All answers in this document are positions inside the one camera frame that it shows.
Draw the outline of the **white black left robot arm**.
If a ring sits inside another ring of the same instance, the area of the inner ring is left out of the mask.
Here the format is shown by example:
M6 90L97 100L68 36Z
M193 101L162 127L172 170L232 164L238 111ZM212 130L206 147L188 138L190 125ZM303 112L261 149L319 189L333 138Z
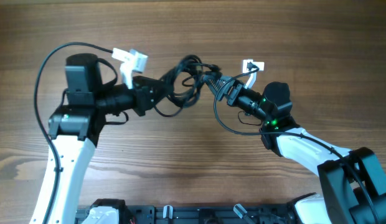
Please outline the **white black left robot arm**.
M76 54L66 59L67 89L49 118L49 156L44 180L31 223L73 223L88 165L97 148L108 114L119 116L134 110L144 116L173 91L164 81L143 76L133 78L131 88L103 83L95 54Z

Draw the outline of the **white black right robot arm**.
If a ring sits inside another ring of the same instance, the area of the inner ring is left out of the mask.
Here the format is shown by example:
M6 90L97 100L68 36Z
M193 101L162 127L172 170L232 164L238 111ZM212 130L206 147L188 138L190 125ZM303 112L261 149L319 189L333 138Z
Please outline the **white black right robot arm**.
M386 223L386 175L375 153L367 147L338 147L309 134L290 114L286 83L269 83L258 93L221 73L207 72L203 81L215 102L226 99L261 121L257 135L267 149L319 177L322 193L293 203L298 222Z

